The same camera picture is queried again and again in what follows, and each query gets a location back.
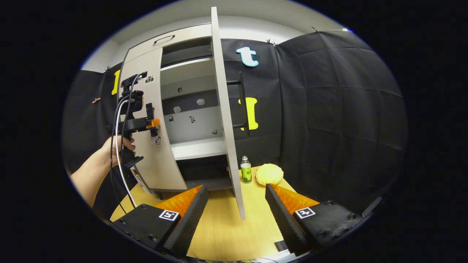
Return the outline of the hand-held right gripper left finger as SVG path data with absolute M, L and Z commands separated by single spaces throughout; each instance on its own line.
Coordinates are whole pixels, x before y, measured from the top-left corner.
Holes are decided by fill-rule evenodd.
M 149 250 L 183 258 L 207 201 L 208 189 L 199 185 L 156 206 L 141 204 L 112 222 L 112 228 Z

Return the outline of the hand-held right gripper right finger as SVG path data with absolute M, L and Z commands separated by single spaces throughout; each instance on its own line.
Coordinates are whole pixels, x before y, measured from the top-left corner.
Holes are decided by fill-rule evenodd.
M 287 249 L 296 256 L 332 247 L 364 222 L 334 200 L 320 203 L 276 184 L 266 185 L 265 199 Z

